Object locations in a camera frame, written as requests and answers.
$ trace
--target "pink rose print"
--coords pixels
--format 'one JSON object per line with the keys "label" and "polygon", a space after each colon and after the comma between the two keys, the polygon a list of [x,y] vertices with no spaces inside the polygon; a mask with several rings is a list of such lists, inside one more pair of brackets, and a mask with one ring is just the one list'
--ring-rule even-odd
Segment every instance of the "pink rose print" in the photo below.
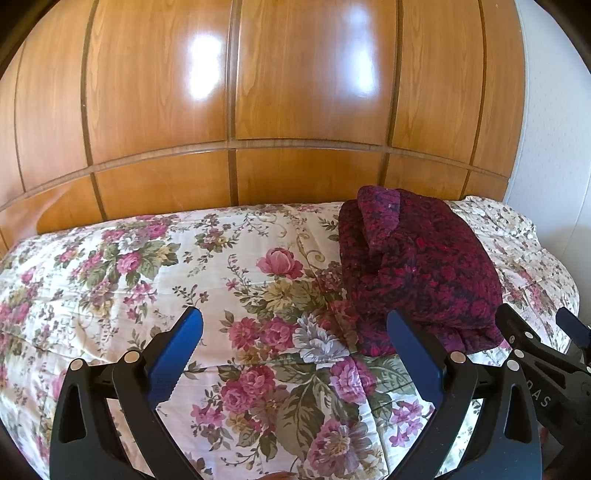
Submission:
{"label": "pink rose print", "polygon": [[364,423],[342,425],[335,419],[328,420],[310,445],[307,460],[322,477],[332,475],[343,478],[357,470],[361,460],[371,451],[371,440]]}
{"label": "pink rose print", "polygon": [[8,316],[12,313],[12,309],[5,301],[0,304],[0,322],[6,322]]}
{"label": "pink rose print", "polygon": [[195,417],[195,423],[197,425],[207,425],[210,428],[218,428],[222,426],[222,422],[226,416],[222,413],[222,406],[219,406],[215,410],[211,405],[207,405],[205,408],[199,408],[193,405],[193,411],[191,416]]}
{"label": "pink rose print", "polygon": [[239,382],[247,394],[260,397],[262,393],[275,387],[275,374],[266,365],[251,367],[242,372]]}
{"label": "pink rose print", "polygon": [[110,242],[118,242],[125,234],[125,230],[118,228],[117,230],[107,230],[103,232],[102,239]]}
{"label": "pink rose print", "polygon": [[123,257],[117,260],[117,271],[120,274],[134,272],[138,269],[141,259],[142,256],[139,252],[131,252],[129,254],[125,254],[123,255]]}
{"label": "pink rose print", "polygon": [[37,435],[37,438],[35,438],[35,443],[37,444],[37,449],[39,450],[39,456],[41,456],[43,461],[48,461],[49,446],[46,445],[45,439],[41,435]]}
{"label": "pink rose print", "polygon": [[366,401],[359,371],[351,357],[347,357],[330,367],[330,385],[335,388],[339,398],[348,403],[361,405]]}
{"label": "pink rose print", "polygon": [[33,279],[33,274],[35,273],[35,267],[29,268],[25,273],[22,274],[21,281],[25,285],[29,285],[29,282]]}
{"label": "pink rose print", "polygon": [[389,440],[393,447],[404,447],[406,446],[407,442],[410,440],[406,432],[400,430],[400,427],[397,427],[398,433],[396,435],[392,435]]}
{"label": "pink rose print", "polygon": [[232,348],[244,348],[244,350],[254,346],[260,334],[256,320],[248,317],[244,317],[240,322],[234,322],[228,329]]}
{"label": "pink rose print", "polygon": [[28,303],[21,303],[18,307],[16,307],[12,311],[12,321],[15,324],[22,323],[22,321],[27,318],[27,314],[29,313],[29,304]]}
{"label": "pink rose print", "polygon": [[256,262],[256,266],[267,275],[280,275],[295,280],[302,277],[303,265],[294,260],[294,254],[285,248],[271,248],[264,257]]}
{"label": "pink rose print", "polygon": [[92,267],[94,267],[96,264],[98,264],[101,260],[103,260],[103,252],[99,251],[97,253],[95,253],[92,257],[90,257],[88,260],[84,260],[84,262],[82,263],[82,271],[87,271],[90,270]]}
{"label": "pink rose print", "polygon": [[154,240],[158,237],[163,236],[167,230],[168,230],[168,226],[163,225],[162,223],[159,223],[156,225],[150,225],[148,227],[148,233],[150,235],[150,240]]}
{"label": "pink rose print", "polygon": [[294,347],[293,333],[297,325],[288,325],[279,317],[268,322],[262,331],[261,340],[274,352],[284,352]]}
{"label": "pink rose print", "polygon": [[244,413],[252,406],[252,397],[238,380],[228,381],[220,393],[224,408],[231,413]]}
{"label": "pink rose print", "polygon": [[228,287],[228,291],[230,291],[233,288],[236,288],[238,285],[240,285],[240,282],[238,281],[237,278],[233,278],[233,279],[228,280],[226,282],[226,286]]}
{"label": "pink rose print", "polygon": [[65,368],[64,370],[61,371],[61,373],[55,377],[52,382],[51,382],[51,396],[53,397],[54,400],[57,401],[58,398],[60,398],[60,391],[61,391],[61,387],[64,384],[64,378],[66,377],[66,373],[68,372],[68,369]]}
{"label": "pink rose print", "polygon": [[60,255],[60,262],[65,263],[70,261],[72,258],[76,256],[76,251],[74,250],[66,250]]}
{"label": "pink rose print", "polygon": [[359,379],[361,380],[365,395],[372,395],[375,392],[377,384],[374,374],[371,373],[369,368],[367,368],[362,361],[353,358],[353,362],[355,362],[355,366],[357,367],[357,372],[359,373]]}

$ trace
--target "wooden trim strip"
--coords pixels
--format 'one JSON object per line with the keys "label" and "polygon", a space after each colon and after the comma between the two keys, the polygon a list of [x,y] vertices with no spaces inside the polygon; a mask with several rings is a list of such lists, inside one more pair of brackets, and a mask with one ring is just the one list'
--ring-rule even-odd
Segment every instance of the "wooden trim strip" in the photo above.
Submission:
{"label": "wooden trim strip", "polygon": [[[92,159],[92,150],[90,149],[90,133],[88,130],[88,109],[87,109],[87,98],[86,98],[86,83],[87,83],[87,72],[88,72],[88,51],[90,50],[90,38],[92,35],[92,26],[95,23],[96,9],[99,6],[99,0],[95,0],[90,9],[90,15],[88,17],[88,23],[86,24],[86,32],[84,34],[84,45],[82,47],[82,70],[80,72],[80,114],[82,116],[82,138],[84,141],[84,151],[86,153],[86,163],[90,167],[94,161]],[[92,190],[95,193],[96,204],[99,207],[100,216],[103,222],[107,221],[107,215],[105,213],[105,206],[103,205],[103,199],[100,196],[99,186],[96,182],[94,173],[90,174],[90,183],[92,183]]]}
{"label": "wooden trim strip", "polygon": [[228,59],[226,64],[226,137],[236,138],[236,84],[238,81],[238,47],[242,0],[233,0],[228,32]]}
{"label": "wooden trim strip", "polygon": [[494,173],[474,165],[468,165],[464,162],[452,160],[451,158],[438,157],[437,155],[426,154],[414,150],[406,150],[404,148],[389,147],[387,145],[372,145],[347,141],[335,140],[317,140],[313,138],[258,138],[253,140],[219,140],[214,142],[204,142],[200,144],[181,145],[179,147],[162,148],[160,150],[152,150],[127,157],[116,158],[114,160],[93,164],[90,167],[69,173],[59,178],[45,182],[34,189],[25,192],[23,195],[5,203],[0,207],[0,212],[21,200],[32,197],[38,193],[44,192],[48,189],[55,188],[59,185],[67,183],[68,181],[76,180],[81,177],[97,173],[111,168],[123,167],[141,162],[143,160],[152,160],[161,157],[172,157],[175,155],[186,155],[192,153],[203,153],[217,150],[244,150],[244,149],[259,149],[259,148],[316,148],[320,150],[349,150],[361,152],[379,152],[389,153],[394,155],[404,155],[406,157],[420,158],[422,160],[431,160],[446,165],[460,167],[465,170],[477,171],[484,175],[493,178],[507,179],[507,177]]}
{"label": "wooden trim strip", "polygon": [[105,206],[103,205],[103,199],[100,197],[100,190],[99,185],[96,182],[96,176],[94,173],[90,174],[90,183],[92,183],[92,190],[95,193],[96,204],[99,207],[100,216],[103,219],[103,222],[108,220],[107,214],[105,213]]}
{"label": "wooden trim strip", "polygon": [[27,46],[27,39],[22,42],[22,52],[21,57],[18,59],[18,66],[17,66],[17,79],[14,83],[14,111],[12,113],[12,124],[14,125],[14,149],[17,154],[17,166],[18,166],[18,175],[21,178],[21,185],[22,191],[26,192],[27,189],[25,188],[25,179],[22,176],[22,168],[21,168],[21,156],[18,152],[18,138],[17,138],[17,90],[18,90],[18,76],[21,73],[21,64],[22,64],[22,57],[25,54],[25,48]]}
{"label": "wooden trim strip", "polygon": [[[474,145],[472,147],[472,153],[470,155],[470,165],[474,165],[474,157],[476,155],[476,147],[478,146],[478,139],[480,138],[480,128],[482,126],[482,115],[484,112],[484,95],[486,93],[486,25],[484,20],[484,7],[482,6],[482,0],[478,0],[478,8],[480,10],[480,24],[482,25],[482,93],[480,94],[480,110],[478,112],[478,123],[476,123],[476,135],[474,136]],[[462,193],[460,198],[464,198],[466,187],[468,186],[468,180],[470,174],[466,175],[464,186],[462,187]]]}
{"label": "wooden trim strip", "polygon": [[84,140],[84,150],[86,153],[86,162],[90,167],[94,162],[92,160],[92,150],[90,149],[90,133],[88,130],[88,108],[86,98],[86,83],[88,73],[88,51],[90,50],[90,36],[92,34],[92,25],[95,22],[96,9],[99,6],[99,0],[95,0],[90,9],[88,23],[86,24],[86,33],[84,35],[84,45],[82,47],[82,66],[80,71],[80,111],[82,113],[82,137]]}
{"label": "wooden trim strip", "polygon": [[[394,84],[392,85],[392,99],[390,102],[390,116],[388,123],[388,138],[386,143],[392,144],[394,137],[394,125],[396,123],[396,113],[398,110],[398,94],[400,92],[400,71],[402,70],[402,18],[404,16],[404,7],[402,0],[396,0],[396,53],[394,59]],[[384,152],[382,163],[378,173],[378,185],[383,187],[390,166],[390,153]]]}
{"label": "wooden trim strip", "polygon": [[230,182],[230,205],[238,205],[238,171],[236,169],[236,150],[228,150],[228,177]]}
{"label": "wooden trim strip", "polygon": [[396,11],[396,70],[394,72],[394,88],[392,89],[392,105],[390,110],[390,125],[388,129],[388,145],[392,145],[394,138],[394,126],[398,113],[398,95],[400,94],[400,72],[402,71],[402,29],[404,19],[404,6],[402,0],[397,0]]}

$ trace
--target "green leaf print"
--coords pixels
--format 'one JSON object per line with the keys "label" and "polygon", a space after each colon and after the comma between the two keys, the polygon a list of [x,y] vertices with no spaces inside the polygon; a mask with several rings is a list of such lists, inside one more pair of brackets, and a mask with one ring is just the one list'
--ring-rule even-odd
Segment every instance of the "green leaf print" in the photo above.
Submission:
{"label": "green leaf print", "polygon": [[311,383],[295,387],[277,411],[277,441],[302,461],[324,423],[312,390]]}
{"label": "green leaf print", "polygon": [[160,250],[164,246],[164,242],[162,240],[153,240],[147,242],[141,249],[142,257],[147,257],[150,255],[154,255],[158,250]]}
{"label": "green leaf print", "polygon": [[125,281],[127,282],[128,288],[135,287],[139,282],[139,273],[138,272],[127,272],[125,276]]}
{"label": "green leaf print", "polygon": [[261,447],[261,453],[267,459],[272,460],[277,455],[277,437],[272,432],[266,433],[261,437],[259,441],[259,445]]}
{"label": "green leaf print", "polygon": [[316,371],[315,364],[285,364],[274,367],[275,378],[284,383],[302,384],[310,381]]}
{"label": "green leaf print", "polygon": [[246,427],[240,432],[238,437],[238,443],[236,446],[239,447],[251,447],[258,440],[260,433],[252,427]]}
{"label": "green leaf print", "polygon": [[369,408],[374,417],[389,421],[392,416],[392,399],[387,393],[374,392],[368,397]]}
{"label": "green leaf print", "polygon": [[100,283],[101,281],[103,281],[106,273],[107,273],[107,264],[106,263],[101,263],[101,264],[95,266],[94,268],[92,268],[88,272],[86,284],[88,285],[89,288],[94,287],[95,285],[97,285],[97,283]]}
{"label": "green leaf print", "polygon": [[158,275],[158,270],[160,269],[160,262],[156,257],[142,257],[142,263],[139,265],[138,272],[141,273],[144,277],[153,280]]}
{"label": "green leaf print", "polygon": [[240,370],[233,365],[220,365],[217,368],[217,373],[223,382],[230,380],[238,380],[240,378]]}
{"label": "green leaf print", "polygon": [[376,378],[376,392],[398,392],[408,395],[415,393],[414,384],[397,355],[363,357],[364,362]]}

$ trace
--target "wood panel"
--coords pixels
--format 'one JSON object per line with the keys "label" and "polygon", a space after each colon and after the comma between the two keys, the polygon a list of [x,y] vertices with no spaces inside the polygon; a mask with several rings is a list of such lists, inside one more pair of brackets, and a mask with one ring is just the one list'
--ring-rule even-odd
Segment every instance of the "wood panel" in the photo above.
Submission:
{"label": "wood panel", "polygon": [[392,145],[469,163],[482,97],[476,0],[403,0]]}
{"label": "wood panel", "polygon": [[508,179],[491,177],[483,173],[471,171],[468,176],[464,195],[477,195],[502,202],[507,190],[507,182]]}
{"label": "wood panel", "polygon": [[486,86],[474,165],[511,176],[525,96],[521,24],[514,2],[482,0],[486,34]]}
{"label": "wood panel", "polygon": [[98,172],[96,182],[109,219],[230,205],[226,151],[145,160]]}
{"label": "wood panel", "polygon": [[376,183],[381,158],[344,150],[239,150],[238,200],[255,205],[353,199],[361,186]]}
{"label": "wood panel", "polygon": [[21,200],[0,212],[0,229],[11,247],[20,239],[101,221],[90,177]]}
{"label": "wood panel", "polygon": [[385,144],[396,2],[243,0],[237,138]]}
{"label": "wood panel", "polygon": [[231,3],[99,3],[87,66],[95,163],[226,138]]}
{"label": "wood panel", "polygon": [[458,200],[467,170],[422,158],[390,155],[384,186],[419,195]]}
{"label": "wood panel", "polygon": [[22,46],[0,78],[0,205],[23,193],[14,135],[14,94]]}
{"label": "wood panel", "polygon": [[27,190],[86,167],[80,74],[93,0],[61,0],[27,38],[16,126]]}

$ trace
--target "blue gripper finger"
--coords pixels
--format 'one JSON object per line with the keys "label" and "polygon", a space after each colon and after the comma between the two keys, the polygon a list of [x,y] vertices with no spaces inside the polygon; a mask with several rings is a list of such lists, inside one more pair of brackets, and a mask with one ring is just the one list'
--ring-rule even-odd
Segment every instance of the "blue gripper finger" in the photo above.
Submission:
{"label": "blue gripper finger", "polygon": [[168,342],[148,372],[150,390],[147,399],[152,408],[167,401],[183,374],[203,335],[203,317],[197,309],[187,309],[170,332]]}
{"label": "blue gripper finger", "polygon": [[419,395],[439,408],[443,402],[443,377],[447,352],[431,333],[407,322],[393,310],[388,314],[388,336],[402,359]]}
{"label": "blue gripper finger", "polygon": [[567,308],[560,307],[556,312],[558,325],[580,349],[586,349],[591,344],[591,330],[581,322]]}

